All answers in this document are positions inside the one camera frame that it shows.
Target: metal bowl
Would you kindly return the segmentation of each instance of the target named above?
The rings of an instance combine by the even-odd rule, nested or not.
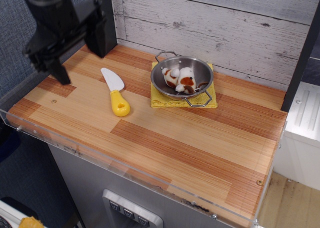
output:
[[[162,53],[172,53],[175,57],[167,58],[163,61],[158,60],[158,56]],[[192,107],[204,107],[211,100],[212,97],[207,91],[207,88],[210,87],[214,80],[214,73],[210,66],[204,61],[192,57],[187,56],[178,56],[174,51],[162,51],[158,55],[156,55],[155,59],[158,61],[158,64],[153,68],[151,72],[151,82],[156,89],[158,89],[163,95],[173,99],[173,100],[186,100],[188,104]],[[199,90],[197,90],[194,94],[186,94],[183,92],[177,92],[175,89],[169,87],[166,84],[164,76],[162,74],[163,68],[174,69],[179,68],[182,69],[184,67],[190,67],[194,72],[194,78],[197,86],[201,83],[207,83],[206,85],[202,85]],[[199,94],[205,92],[208,95],[208,101],[202,105],[192,105],[188,99],[195,98]]]

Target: button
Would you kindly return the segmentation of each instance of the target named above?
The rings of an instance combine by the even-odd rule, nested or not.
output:
[[[135,219],[135,214],[130,210],[123,209],[123,212],[126,215],[126,217],[129,217],[130,219]]]
[[[140,222],[140,224],[143,224],[146,227],[149,227],[149,221],[145,218],[142,218],[141,216],[138,216],[138,220]]]
[[[112,209],[116,210],[116,211],[120,211],[120,206],[114,202],[112,202],[111,200],[109,200],[110,206]]]

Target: yellow knife handle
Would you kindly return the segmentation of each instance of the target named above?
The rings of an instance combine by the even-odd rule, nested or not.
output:
[[[119,90],[110,92],[112,111],[116,116],[123,117],[130,112],[129,103],[122,97]]]

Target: wooden countertop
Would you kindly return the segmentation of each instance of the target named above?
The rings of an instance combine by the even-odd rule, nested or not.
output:
[[[64,64],[71,85],[61,86],[49,76],[7,118],[201,212],[248,226],[287,116],[280,110],[285,92],[215,73],[217,108],[151,108],[152,62],[154,54],[124,46],[103,59],[84,46]],[[113,114],[102,67],[123,79],[128,116]]]

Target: bowl handle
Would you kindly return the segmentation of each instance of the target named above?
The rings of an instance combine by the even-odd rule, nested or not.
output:
[[[209,92],[207,90],[205,90],[205,93],[209,96],[209,99],[206,101],[205,104],[192,104],[190,103],[190,101],[185,97],[184,99],[187,101],[187,103],[191,106],[191,107],[204,107],[206,106],[211,100],[212,100],[212,97],[211,95],[209,94]]]
[[[162,51],[162,52],[158,53],[158,54],[156,55],[156,57],[155,57],[155,59],[158,61],[158,63],[160,63],[158,57],[159,57],[161,54],[163,54],[163,53],[171,53],[171,54],[174,54],[174,55],[177,56],[177,54],[176,54],[174,51]]]

